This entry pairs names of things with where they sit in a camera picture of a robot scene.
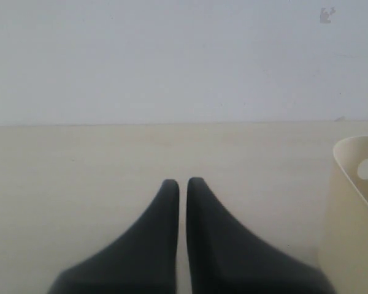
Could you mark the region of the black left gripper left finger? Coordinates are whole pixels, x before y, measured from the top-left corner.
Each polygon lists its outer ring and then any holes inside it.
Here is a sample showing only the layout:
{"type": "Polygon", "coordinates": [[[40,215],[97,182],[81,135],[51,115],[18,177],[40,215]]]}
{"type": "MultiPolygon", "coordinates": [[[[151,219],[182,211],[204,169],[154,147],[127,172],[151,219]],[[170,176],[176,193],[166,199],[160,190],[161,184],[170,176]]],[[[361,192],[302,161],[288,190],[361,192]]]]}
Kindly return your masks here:
{"type": "Polygon", "coordinates": [[[180,189],[166,179],[118,239],[64,270],[49,293],[176,293],[180,189]]]}

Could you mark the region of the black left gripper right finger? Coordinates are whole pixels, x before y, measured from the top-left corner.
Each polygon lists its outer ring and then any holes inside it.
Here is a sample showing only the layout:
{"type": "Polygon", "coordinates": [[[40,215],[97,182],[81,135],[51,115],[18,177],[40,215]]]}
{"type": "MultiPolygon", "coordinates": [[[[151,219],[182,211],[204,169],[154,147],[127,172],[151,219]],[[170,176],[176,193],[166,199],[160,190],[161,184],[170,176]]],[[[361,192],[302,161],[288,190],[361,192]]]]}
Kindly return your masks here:
{"type": "Polygon", "coordinates": [[[186,243],[193,293],[335,293],[328,278],[243,226],[203,178],[190,178],[186,243]]]}

